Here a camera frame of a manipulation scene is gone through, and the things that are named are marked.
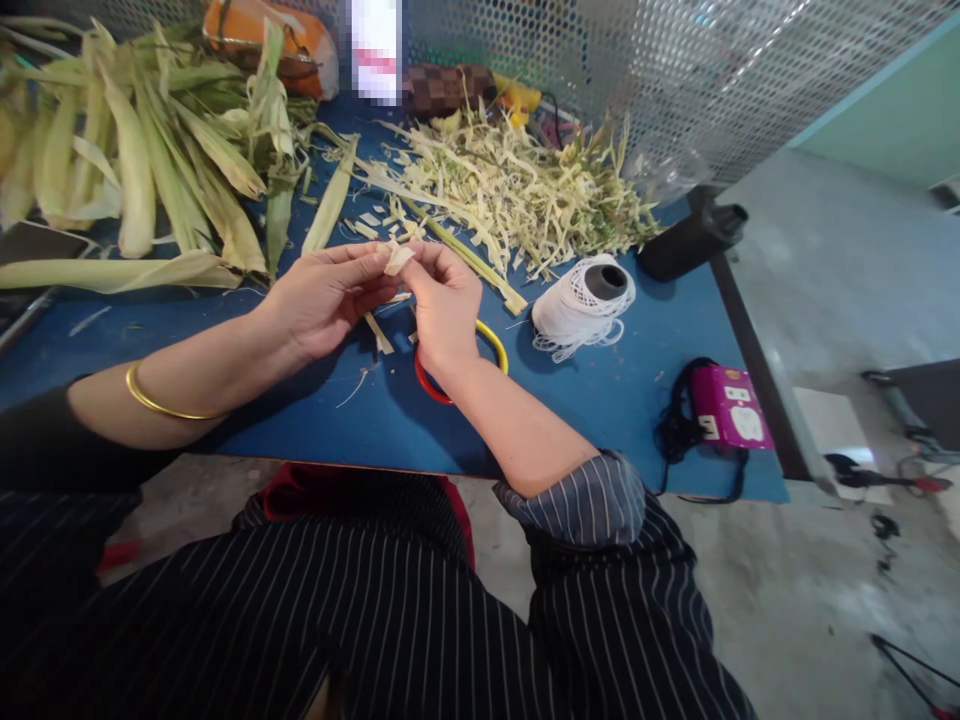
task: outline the orange bag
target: orange bag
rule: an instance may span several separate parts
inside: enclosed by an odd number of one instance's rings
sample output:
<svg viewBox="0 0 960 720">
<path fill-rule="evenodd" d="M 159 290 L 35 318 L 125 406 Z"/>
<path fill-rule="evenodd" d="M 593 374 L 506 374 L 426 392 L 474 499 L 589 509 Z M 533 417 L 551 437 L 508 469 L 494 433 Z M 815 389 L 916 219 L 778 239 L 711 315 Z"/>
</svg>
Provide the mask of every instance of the orange bag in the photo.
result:
<svg viewBox="0 0 960 720">
<path fill-rule="evenodd" d="M 263 21 L 283 28 L 283 58 L 277 71 L 287 90 L 321 100 L 340 91 L 337 48 L 318 18 L 263 0 L 211 0 L 203 36 L 214 52 L 256 72 L 263 47 Z"/>
</svg>

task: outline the brown checkered bag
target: brown checkered bag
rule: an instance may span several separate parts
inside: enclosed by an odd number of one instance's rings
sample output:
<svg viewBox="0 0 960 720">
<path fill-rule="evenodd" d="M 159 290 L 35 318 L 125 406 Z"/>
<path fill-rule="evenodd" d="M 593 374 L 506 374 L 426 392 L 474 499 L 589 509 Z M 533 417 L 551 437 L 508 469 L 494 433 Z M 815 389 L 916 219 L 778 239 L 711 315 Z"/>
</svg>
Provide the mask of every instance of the brown checkered bag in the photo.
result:
<svg viewBox="0 0 960 720">
<path fill-rule="evenodd" d="M 488 68 L 482 65 L 414 65 L 403 83 L 404 110 L 420 119 L 451 115 L 463 105 L 464 77 L 470 107 L 476 110 L 480 97 L 489 106 L 497 96 L 497 87 Z"/>
</svg>

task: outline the red bangle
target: red bangle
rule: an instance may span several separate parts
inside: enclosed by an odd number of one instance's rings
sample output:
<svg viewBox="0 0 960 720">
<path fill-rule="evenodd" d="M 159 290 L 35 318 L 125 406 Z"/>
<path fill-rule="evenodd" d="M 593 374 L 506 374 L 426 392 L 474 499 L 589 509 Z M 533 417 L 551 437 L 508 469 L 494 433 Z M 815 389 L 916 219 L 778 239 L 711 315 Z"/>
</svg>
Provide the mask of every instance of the red bangle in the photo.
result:
<svg viewBox="0 0 960 720">
<path fill-rule="evenodd" d="M 433 383 L 430 382 L 430 378 L 427 377 L 426 370 L 423 369 L 423 365 L 420 364 L 420 348 L 417 348 L 417 352 L 413 355 L 413 369 L 417 372 L 417 380 L 420 381 L 420 384 L 423 386 L 423 389 L 427 391 L 427 395 L 432 397 L 438 403 L 443 405 L 453 405 L 453 400 L 448 398 L 442 392 L 437 390 Z"/>
</svg>

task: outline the blue tabletop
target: blue tabletop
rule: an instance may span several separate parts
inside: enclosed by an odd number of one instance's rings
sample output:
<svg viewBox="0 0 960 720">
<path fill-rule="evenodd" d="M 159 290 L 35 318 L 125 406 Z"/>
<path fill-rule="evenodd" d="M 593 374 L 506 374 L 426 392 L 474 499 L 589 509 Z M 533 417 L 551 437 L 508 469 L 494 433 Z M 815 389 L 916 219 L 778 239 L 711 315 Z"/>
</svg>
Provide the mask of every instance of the blue tabletop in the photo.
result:
<svg viewBox="0 0 960 720">
<path fill-rule="evenodd" d="M 399 144 L 392 133 L 369 122 L 399 120 L 394 111 L 369 108 L 350 97 L 321 107 L 319 117 L 340 132 L 360 132 L 360 157 L 382 157 L 381 143 Z M 325 187 L 333 167 L 322 161 L 314 173 Z M 312 194 L 321 190 L 314 188 Z M 356 217 L 384 205 L 371 191 L 347 200 L 344 215 Z M 290 239 L 295 249 L 281 259 L 281 272 L 299 256 L 316 208 L 294 201 Z M 256 216 L 263 210 L 252 208 Z M 661 220 L 672 224 L 685 207 L 667 208 Z M 335 230 L 331 245 L 348 238 Z M 690 359 L 709 355 L 722 365 L 744 367 L 730 322 L 709 267 L 674 283 L 638 276 L 633 254 L 620 263 L 637 282 L 637 300 L 622 316 L 623 338 L 612 347 L 582 348 L 559 365 L 532 346 L 529 308 L 511 316 L 500 296 L 485 286 L 480 318 L 496 332 L 510 356 L 510 376 L 583 433 L 597 447 L 620 450 L 651 487 L 660 482 L 663 461 L 653 428 L 665 407 L 670 385 Z M 546 286 L 525 283 L 522 272 L 511 283 L 531 302 Z M 224 295 L 182 288 L 157 288 L 121 296 L 99 296 L 63 289 L 54 304 L 0 358 L 0 409 L 66 383 L 133 360 L 241 315 L 260 302 L 260 291 Z M 409 302 L 382 311 L 377 320 L 396 352 L 376 355 L 373 335 L 361 323 L 336 354 L 315 363 L 236 412 L 203 441 L 203 449 L 234 455 L 307 462 L 342 463 L 432 473 L 496 477 L 496 461 L 456 408 L 431 400 L 417 383 L 415 330 Z M 71 330 L 92 313 L 110 307 L 88 327 Z M 337 408 L 362 376 L 353 398 Z M 734 474 L 731 461 L 698 449 L 670 472 L 670 491 L 725 496 Z M 772 451 L 752 453 L 743 497 L 787 502 L 788 495 Z"/>
</svg>

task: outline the metal mesh screen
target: metal mesh screen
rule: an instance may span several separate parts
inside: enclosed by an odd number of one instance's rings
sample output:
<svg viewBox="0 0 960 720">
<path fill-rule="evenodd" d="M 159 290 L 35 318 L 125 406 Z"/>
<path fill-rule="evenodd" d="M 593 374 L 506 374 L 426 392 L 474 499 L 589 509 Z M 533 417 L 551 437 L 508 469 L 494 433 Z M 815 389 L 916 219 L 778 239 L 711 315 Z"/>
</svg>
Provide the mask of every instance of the metal mesh screen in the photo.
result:
<svg viewBox="0 0 960 720">
<path fill-rule="evenodd" d="M 338 0 L 286 0 L 325 22 Z M 629 112 L 728 185 L 960 7 L 960 0 L 408 0 L 409 61 L 479 62 L 589 119 Z M 120 35 L 197 18 L 196 0 L 34 0 Z"/>
</svg>

